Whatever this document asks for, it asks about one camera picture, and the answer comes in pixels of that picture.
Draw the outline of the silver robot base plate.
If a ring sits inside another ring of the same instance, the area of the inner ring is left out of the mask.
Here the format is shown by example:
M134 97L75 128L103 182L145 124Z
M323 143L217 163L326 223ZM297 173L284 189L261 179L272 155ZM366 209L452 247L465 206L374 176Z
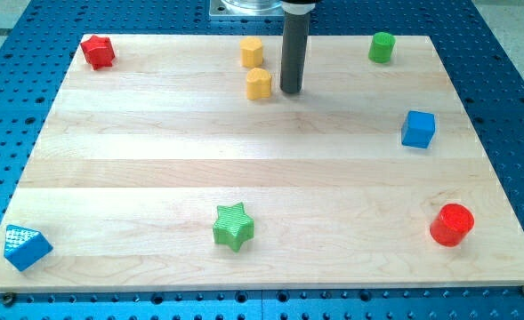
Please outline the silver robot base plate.
M209 0L209 15L218 18L281 17L279 0Z

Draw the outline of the white collar robot arm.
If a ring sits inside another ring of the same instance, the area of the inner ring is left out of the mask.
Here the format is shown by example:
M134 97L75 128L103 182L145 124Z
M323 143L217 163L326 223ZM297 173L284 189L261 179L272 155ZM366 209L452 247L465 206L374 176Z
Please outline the white collar robot arm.
M320 0L282 0L284 12L294 15L304 15L311 12Z

